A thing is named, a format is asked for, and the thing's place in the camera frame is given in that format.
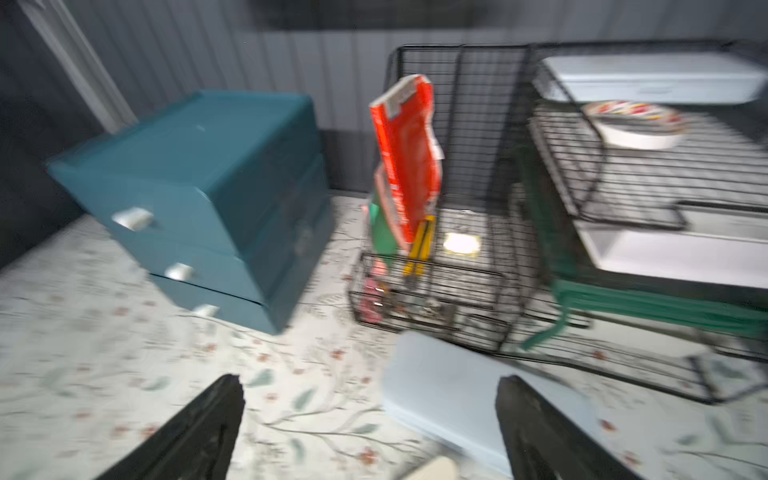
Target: white door frame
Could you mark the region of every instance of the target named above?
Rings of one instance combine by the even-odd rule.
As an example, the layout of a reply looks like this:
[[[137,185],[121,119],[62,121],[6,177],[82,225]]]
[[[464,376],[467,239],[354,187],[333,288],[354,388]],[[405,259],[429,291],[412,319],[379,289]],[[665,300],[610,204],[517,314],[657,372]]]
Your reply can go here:
[[[113,134],[135,124],[136,115],[64,0],[21,0],[19,5],[101,126]]]

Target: white container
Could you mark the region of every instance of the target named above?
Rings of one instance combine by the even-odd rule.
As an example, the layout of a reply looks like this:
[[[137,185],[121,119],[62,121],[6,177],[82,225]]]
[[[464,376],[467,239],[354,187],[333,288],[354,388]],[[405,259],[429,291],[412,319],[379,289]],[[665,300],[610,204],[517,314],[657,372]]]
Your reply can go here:
[[[403,333],[384,372],[387,414],[504,475],[511,468],[496,418],[501,377],[517,375],[583,432],[600,441],[587,397],[523,366],[510,366],[416,332]]]
[[[694,218],[691,213],[684,212],[690,225],[683,232],[578,220],[574,225],[592,263],[601,270],[768,289],[764,216],[702,212]]]
[[[577,102],[742,104],[759,95],[768,70],[727,53],[554,56],[541,61]],[[551,101],[567,97],[540,67],[533,80]]]

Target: red package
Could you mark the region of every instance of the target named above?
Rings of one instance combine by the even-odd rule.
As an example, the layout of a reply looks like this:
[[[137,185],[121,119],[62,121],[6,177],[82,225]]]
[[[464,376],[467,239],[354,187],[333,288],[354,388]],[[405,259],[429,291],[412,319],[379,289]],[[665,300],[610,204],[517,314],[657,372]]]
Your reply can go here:
[[[443,154],[432,130],[432,83],[424,75],[403,77],[369,108],[402,235],[412,243],[442,181]]]

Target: white lid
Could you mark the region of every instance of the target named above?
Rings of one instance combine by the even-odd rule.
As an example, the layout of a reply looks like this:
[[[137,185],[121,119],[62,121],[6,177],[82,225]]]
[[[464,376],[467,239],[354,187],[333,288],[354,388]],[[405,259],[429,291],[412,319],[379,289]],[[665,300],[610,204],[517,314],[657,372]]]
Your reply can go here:
[[[564,81],[764,80],[768,71],[727,53],[570,55],[542,60]]]

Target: wire mesh organizer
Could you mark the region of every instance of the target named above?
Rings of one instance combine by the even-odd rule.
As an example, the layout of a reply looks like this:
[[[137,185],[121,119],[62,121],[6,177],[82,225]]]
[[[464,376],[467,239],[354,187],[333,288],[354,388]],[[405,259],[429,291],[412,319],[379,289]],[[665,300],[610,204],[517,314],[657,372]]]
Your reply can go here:
[[[370,249],[362,254],[349,284],[356,320],[394,332],[414,329],[480,353],[567,366],[702,403],[727,402],[768,386],[761,364],[768,358],[754,335],[662,329],[710,348],[704,355],[674,358],[589,338],[583,333],[605,318],[572,310],[560,335],[522,349],[526,339],[550,329],[561,315],[534,224],[518,208],[525,192],[515,155],[529,141],[527,123],[536,98],[531,80],[538,59],[555,53],[697,51],[719,45],[670,41],[399,48],[391,57],[386,86],[415,73],[427,75],[435,85],[433,126],[445,152],[436,235],[429,261],[382,257]],[[447,251],[443,244],[448,233],[478,236],[480,251],[474,256]],[[423,274],[406,276],[409,262],[422,265]],[[717,376],[726,361],[727,369],[739,369],[740,382],[722,382]]]
[[[701,50],[733,51],[768,63],[759,52],[730,43],[705,43]],[[768,208],[765,114],[750,106],[676,106],[687,126],[682,141],[669,150],[642,151],[607,144],[545,63],[538,66],[535,83],[549,85],[555,97],[567,99],[538,102],[529,127],[571,216],[683,230],[687,221],[680,210],[688,204],[763,213]],[[753,125],[748,128],[752,138],[741,133],[745,124]]]

